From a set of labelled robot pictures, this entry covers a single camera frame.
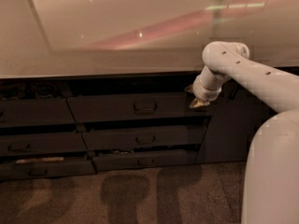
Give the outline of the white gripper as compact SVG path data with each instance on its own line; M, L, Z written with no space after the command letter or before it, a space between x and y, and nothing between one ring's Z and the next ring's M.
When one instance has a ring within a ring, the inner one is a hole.
M221 88L214 91L205 88L199 79L196 79L192 85L184 89L188 93L193 93L196 98L189 104L189 108L199 108L210 105L221 93Z

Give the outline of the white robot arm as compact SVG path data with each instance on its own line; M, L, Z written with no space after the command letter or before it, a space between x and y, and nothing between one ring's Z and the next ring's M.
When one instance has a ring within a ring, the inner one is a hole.
M299 224L299 76L251 60L239 42L211 42L202 59L186 89L191 108L216 101L231 79L273 113L249 146L241 224Z

